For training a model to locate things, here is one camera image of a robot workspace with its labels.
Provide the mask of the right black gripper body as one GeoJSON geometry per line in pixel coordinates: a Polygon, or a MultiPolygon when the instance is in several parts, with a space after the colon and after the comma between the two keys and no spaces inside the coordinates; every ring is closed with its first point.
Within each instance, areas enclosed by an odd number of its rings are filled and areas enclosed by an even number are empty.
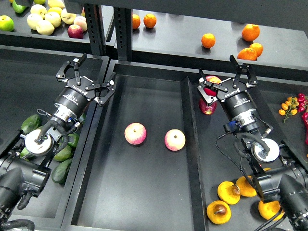
{"type": "Polygon", "coordinates": [[[239,82],[233,87],[232,81],[223,81],[222,90],[217,92],[217,99],[222,105],[229,121],[233,122],[241,132],[253,132],[259,128],[255,113],[257,107],[247,87],[239,82]]]}

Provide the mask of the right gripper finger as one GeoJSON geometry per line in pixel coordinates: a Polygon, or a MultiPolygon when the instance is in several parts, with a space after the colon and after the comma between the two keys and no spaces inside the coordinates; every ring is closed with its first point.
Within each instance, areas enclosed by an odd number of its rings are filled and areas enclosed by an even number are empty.
{"type": "Polygon", "coordinates": [[[198,70],[199,79],[198,90],[201,98],[206,105],[212,105],[214,102],[225,103],[228,98],[229,79],[220,79],[214,75],[206,75],[202,69],[198,70]]]}
{"type": "Polygon", "coordinates": [[[246,75],[248,77],[247,88],[253,87],[256,84],[258,84],[257,76],[250,64],[237,62],[236,58],[233,55],[230,56],[230,61],[236,67],[236,74],[235,74],[235,78],[233,81],[233,88],[239,87],[241,75],[246,75]]]}

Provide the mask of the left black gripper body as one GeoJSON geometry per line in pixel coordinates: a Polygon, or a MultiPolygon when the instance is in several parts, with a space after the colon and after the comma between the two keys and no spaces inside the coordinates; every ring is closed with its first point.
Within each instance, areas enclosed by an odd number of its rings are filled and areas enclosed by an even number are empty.
{"type": "Polygon", "coordinates": [[[67,81],[66,86],[55,99],[55,106],[65,106],[70,109],[75,117],[80,117],[86,107],[96,97],[95,90],[86,90],[94,82],[88,78],[81,78],[81,85],[78,85],[75,78],[67,81]]]}

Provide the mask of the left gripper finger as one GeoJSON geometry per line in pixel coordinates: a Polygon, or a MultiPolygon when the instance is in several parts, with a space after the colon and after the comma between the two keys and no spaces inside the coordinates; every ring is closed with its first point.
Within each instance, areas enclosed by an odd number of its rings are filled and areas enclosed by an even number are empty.
{"type": "Polygon", "coordinates": [[[56,74],[56,79],[59,82],[67,83],[69,79],[74,78],[78,86],[81,85],[81,75],[79,67],[84,63],[87,54],[82,54],[79,58],[74,58],[72,61],[68,60],[63,63],[56,74]]]}
{"type": "Polygon", "coordinates": [[[105,83],[87,85],[85,87],[86,98],[103,107],[115,93],[115,77],[116,72],[113,72],[105,83]]]}

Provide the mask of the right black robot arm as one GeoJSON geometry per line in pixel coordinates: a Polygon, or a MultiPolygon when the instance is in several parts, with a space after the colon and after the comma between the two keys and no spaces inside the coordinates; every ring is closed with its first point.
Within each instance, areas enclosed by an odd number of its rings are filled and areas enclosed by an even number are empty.
{"type": "Polygon", "coordinates": [[[251,174],[245,175],[248,184],[264,203],[277,201],[280,212],[288,218],[293,230],[308,228],[308,166],[300,159],[288,141],[276,141],[270,136],[273,126],[265,116],[249,89],[258,79],[250,64],[230,56],[235,74],[219,83],[207,79],[199,70],[198,91],[208,104],[220,103],[228,123],[225,134],[234,136],[234,149],[245,159],[251,174]]]}

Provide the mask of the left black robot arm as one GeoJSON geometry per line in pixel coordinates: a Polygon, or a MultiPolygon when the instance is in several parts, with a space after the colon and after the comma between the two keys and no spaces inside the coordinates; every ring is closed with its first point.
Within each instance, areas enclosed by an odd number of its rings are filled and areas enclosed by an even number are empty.
{"type": "Polygon", "coordinates": [[[38,197],[51,175],[52,159],[69,143],[70,136],[82,126],[82,114],[92,101],[104,106],[115,92],[113,72],[105,83],[95,83],[81,76],[79,67],[87,54],[66,61],[56,74],[65,87],[56,98],[53,114],[44,112],[48,122],[32,131],[16,131],[13,139],[0,150],[0,229],[35,229],[28,219],[9,220],[12,211],[27,207],[32,197],[38,197]]]}

